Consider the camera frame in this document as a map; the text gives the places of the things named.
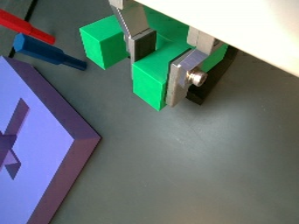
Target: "metal bracket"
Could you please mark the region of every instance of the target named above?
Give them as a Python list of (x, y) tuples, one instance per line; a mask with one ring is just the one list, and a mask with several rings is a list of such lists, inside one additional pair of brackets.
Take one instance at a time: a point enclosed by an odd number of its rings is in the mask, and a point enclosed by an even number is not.
[(208, 55), (197, 50), (188, 50), (170, 63), (165, 104), (173, 107), (185, 97), (189, 85), (200, 86), (206, 79), (206, 74), (200, 70), (201, 62)]
[(198, 31), (189, 26), (186, 43), (194, 46), (198, 51), (210, 55), (224, 44), (220, 40), (213, 38), (208, 33)]
[(122, 0), (120, 2), (109, 0), (112, 11), (125, 34), (125, 49), (133, 63), (154, 51), (156, 31), (148, 26), (144, 6), (133, 1)]

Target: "green block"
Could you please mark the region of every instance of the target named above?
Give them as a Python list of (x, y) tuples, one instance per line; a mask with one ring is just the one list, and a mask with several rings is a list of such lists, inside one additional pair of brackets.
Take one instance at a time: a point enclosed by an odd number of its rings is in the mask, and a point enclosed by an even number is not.
[(78, 28), (86, 57), (102, 68), (128, 57), (124, 33), (114, 16)]
[[(150, 28), (157, 31), (156, 51), (133, 64), (133, 92), (158, 111), (164, 108), (169, 62), (188, 49), (188, 25), (145, 8)], [(206, 73), (221, 61), (228, 45), (202, 61), (201, 70)]]
[(157, 35), (157, 49), (133, 64), (133, 92), (158, 111), (165, 106), (169, 61), (185, 48)]

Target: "green cube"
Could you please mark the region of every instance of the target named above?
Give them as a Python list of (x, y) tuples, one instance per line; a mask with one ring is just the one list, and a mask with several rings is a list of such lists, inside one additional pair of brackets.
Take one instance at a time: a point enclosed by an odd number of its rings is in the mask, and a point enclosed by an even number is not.
[(78, 28), (86, 57), (102, 68), (126, 58), (126, 44), (114, 16)]

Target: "screw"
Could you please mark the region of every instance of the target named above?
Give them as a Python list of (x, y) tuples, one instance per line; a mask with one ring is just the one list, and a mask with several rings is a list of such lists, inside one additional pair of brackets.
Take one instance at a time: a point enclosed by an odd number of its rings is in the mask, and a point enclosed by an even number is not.
[(186, 79), (190, 84), (193, 84), (196, 87), (198, 87), (204, 81), (206, 80), (208, 75), (197, 68), (194, 67), (188, 73), (186, 73)]

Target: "gray table surface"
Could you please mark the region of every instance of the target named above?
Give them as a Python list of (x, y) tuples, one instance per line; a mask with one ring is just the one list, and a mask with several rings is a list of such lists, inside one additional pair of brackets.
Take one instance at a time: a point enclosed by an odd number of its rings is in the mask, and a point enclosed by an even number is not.
[(299, 79), (240, 52), (201, 106), (156, 112), (129, 60), (85, 59), (78, 28), (110, 14), (108, 0), (39, 0), (31, 14), (85, 72), (14, 55), (102, 136), (50, 223), (297, 224)]

